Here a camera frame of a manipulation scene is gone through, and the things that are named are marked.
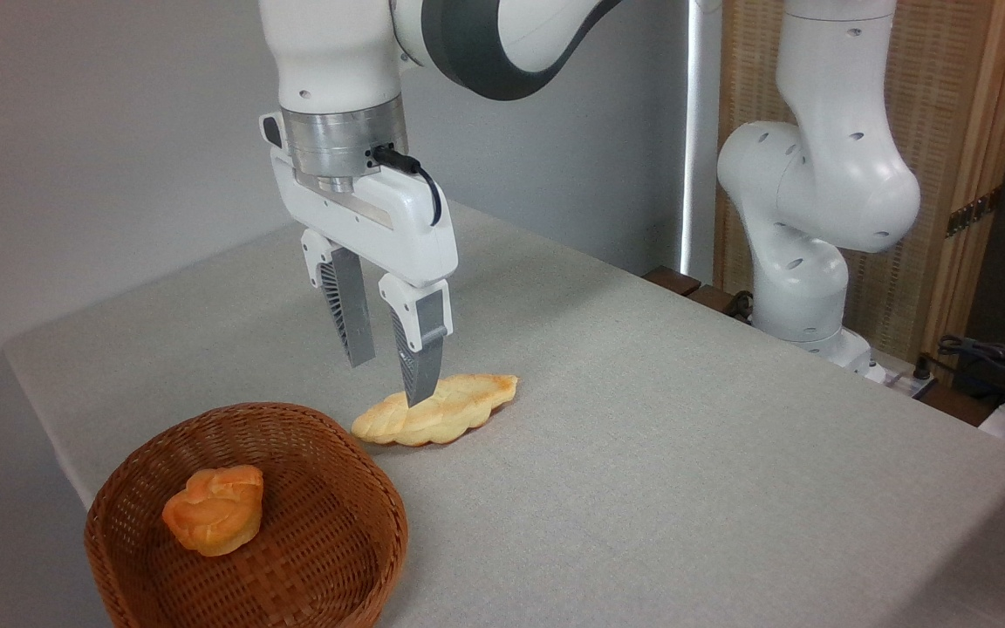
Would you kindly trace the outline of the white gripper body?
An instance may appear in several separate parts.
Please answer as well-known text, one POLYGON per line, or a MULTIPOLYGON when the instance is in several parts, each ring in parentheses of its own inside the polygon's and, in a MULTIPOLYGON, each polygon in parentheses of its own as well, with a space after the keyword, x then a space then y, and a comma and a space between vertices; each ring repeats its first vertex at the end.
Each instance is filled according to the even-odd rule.
POLYGON ((447 214, 435 220, 434 191, 419 176, 380 167, 352 183, 352 191, 320 189, 315 176, 294 167, 280 113, 260 118, 284 207, 324 239, 423 289, 455 273, 457 245, 447 214))

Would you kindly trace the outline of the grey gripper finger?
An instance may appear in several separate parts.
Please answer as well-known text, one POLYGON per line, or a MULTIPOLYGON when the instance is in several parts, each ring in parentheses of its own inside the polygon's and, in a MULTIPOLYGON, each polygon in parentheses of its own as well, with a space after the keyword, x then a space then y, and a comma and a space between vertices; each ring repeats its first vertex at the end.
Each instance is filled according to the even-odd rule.
POLYGON ((404 393, 412 408, 434 396, 444 338, 454 330, 448 282, 441 279, 418 289, 387 273, 379 280, 379 291, 391 311, 404 393))
POLYGON ((312 229, 301 234, 306 270, 323 294, 351 367, 375 357, 366 283, 359 255, 312 229))

